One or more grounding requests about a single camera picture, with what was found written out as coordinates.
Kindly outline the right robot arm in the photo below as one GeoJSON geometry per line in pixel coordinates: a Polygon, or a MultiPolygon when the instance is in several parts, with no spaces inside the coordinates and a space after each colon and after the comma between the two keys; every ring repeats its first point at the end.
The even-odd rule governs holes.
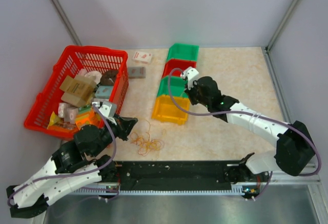
{"type": "Polygon", "coordinates": [[[242,179],[250,181],[259,173],[276,170],[298,176],[315,156],[315,150],[310,145],[311,137],[302,122],[289,124],[262,116],[239,100],[223,95],[216,81],[209,76],[193,79],[184,77],[184,80],[184,91],[192,105],[205,106],[213,117],[241,126],[275,147],[271,151],[250,153],[244,157],[239,162],[242,179]]]}

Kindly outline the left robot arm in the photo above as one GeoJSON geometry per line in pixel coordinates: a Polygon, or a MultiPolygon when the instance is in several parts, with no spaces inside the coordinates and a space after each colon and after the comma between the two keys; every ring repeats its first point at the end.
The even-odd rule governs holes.
{"type": "Polygon", "coordinates": [[[84,186],[113,180],[117,173],[113,157],[96,157],[108,145],[115,145],[116,138],[127,140],[137,122],[137,118],[115,115],[103,128],[83,126],[25,183],[6,189],[11,217],[33,218],[84,186]]]}

